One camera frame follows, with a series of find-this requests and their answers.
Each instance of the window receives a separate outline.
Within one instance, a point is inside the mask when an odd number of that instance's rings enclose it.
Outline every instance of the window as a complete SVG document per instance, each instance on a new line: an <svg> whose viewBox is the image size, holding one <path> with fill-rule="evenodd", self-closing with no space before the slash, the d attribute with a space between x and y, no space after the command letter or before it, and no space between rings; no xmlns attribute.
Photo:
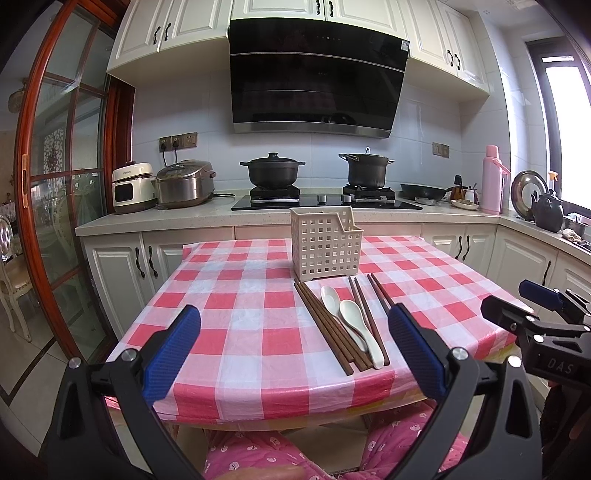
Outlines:
<svg viewBox="0 0 591 480"><path fill-rule="evenodd" d="M528 43L548 123L550 170L558 172L556 195L564 212L591 216L591 85L589 75L564 37Z"/></svg>

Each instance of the plastic basket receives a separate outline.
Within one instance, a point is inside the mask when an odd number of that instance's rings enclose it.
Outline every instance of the plastic basket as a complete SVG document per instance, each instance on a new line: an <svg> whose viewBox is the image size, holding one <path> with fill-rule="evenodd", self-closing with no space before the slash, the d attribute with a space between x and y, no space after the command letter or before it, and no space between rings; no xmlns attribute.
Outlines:
<svg viewBox="0 0 591 480"><path fill-rule="evenodd" d="M291 253L301 281L356 275L363 229L351 207L302 207L291 210Z"/></svg>

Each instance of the black range hood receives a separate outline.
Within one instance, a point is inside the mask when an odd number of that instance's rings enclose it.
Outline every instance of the black range hood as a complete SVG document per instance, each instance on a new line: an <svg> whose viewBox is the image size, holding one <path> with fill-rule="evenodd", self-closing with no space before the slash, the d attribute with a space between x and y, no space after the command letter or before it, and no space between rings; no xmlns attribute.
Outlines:
<svg viewBox="0 0 591 480"><path fill-rule="evenodd" d="M232 20L228 36L236 132L390 135L408 41L302 18Z"/></svg>

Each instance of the teapot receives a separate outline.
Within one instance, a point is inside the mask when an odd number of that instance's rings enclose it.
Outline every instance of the teapot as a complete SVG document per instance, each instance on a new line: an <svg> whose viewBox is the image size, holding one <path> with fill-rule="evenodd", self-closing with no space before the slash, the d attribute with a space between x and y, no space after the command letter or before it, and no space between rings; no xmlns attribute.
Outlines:
<svg viewBox="0 0 591 480"><path fill-rule="evenodd" d="M535 224L540 228L557 233L562 227L564 216L562 200L552 193L542 193L539 199L532 195L531 211L534 214Z"/></svg>

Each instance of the dining table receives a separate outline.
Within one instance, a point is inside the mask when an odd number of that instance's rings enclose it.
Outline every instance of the dining table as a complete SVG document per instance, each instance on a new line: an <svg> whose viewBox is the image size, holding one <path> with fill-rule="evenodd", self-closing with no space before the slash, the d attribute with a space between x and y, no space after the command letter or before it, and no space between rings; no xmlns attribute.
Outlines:
<svg viewBox="0 0 591 480"><path fill-rule="evenodd" d="M381 369L347 376L294 288L290 239L185 245L183 260L109 356L140 349L182 308L199 309L197 341L167 396L154 403L163 421L218 430L271 430L326 424L424 398L395 341L367 274L395 303L452 348L502 359L515 337L485 320L494 295L528 307L491 280L417 236L364 237L359 280L390 358ZM352 299L347 277L308 281ZM108 405L118 408L116 399Z"/></svg>

